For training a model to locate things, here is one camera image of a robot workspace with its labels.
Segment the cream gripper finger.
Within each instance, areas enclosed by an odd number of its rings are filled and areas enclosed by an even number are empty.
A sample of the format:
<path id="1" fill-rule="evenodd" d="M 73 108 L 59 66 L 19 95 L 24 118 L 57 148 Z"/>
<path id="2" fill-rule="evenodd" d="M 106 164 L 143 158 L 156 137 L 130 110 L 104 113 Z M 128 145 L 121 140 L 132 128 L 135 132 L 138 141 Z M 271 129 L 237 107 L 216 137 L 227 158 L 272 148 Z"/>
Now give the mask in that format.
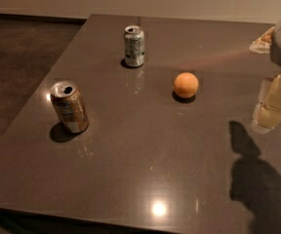
<path id="1" fill-rule="evenodd" d="M 249 50 L 257 54 L 269 54 L 272 42 L 272 34 L 275 27 L 270 27 L 263 35 L 257 38 L 249 47 Z"/>
<path id="2" fill-rule="evenodd" d="M 251 128 L 267 134 L 281 122 L 281 73 L 265 78 L 261 83 L 258 104 L 253 113 Z"/>

